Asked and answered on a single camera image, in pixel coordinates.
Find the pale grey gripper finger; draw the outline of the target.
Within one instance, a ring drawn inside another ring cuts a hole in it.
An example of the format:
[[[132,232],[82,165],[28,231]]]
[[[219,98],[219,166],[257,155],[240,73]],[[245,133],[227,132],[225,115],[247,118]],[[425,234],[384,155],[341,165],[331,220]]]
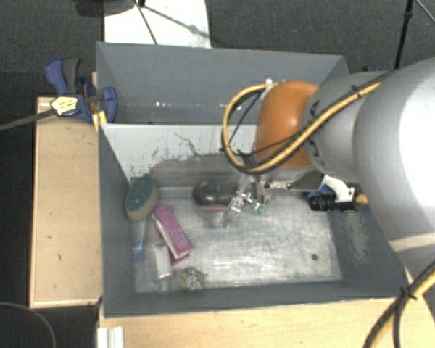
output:
[[[221,220],[222,227],[229,228],[232,222],[238,217],[238,215],[239,215],[239,199],[233,198],[229,203],[229,205],[227,206],[225,214]]]
[[[239,193],[234,199],[231,211],[233,213],[232,222],[235,222],[236,219],[241,214],[242,210],[248,205],[248,194],[247,193]]]

